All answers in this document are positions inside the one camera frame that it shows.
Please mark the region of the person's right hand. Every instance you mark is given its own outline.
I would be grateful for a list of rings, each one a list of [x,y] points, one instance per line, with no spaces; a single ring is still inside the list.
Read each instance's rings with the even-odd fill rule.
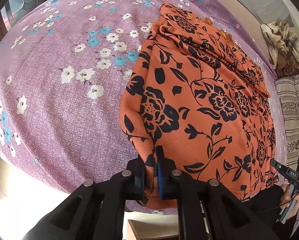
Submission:
[[[286,219],[290,219],[290,218],[294,217],[297,214],[298,209],[299,209],[299,193],[294,194],[293,197],[294,197],[293,200],[295,201],[295,204],[290,209],[290,213],[288,214]],[[286,207],[289,207],[291,203],[292,203],[291,196],[288,193],[288,189],[286,189],[286,191],[284,191],[284,193],[283,193],[283,196],[281,197],[280,207],[281,207],[281,209],[284,209]]]

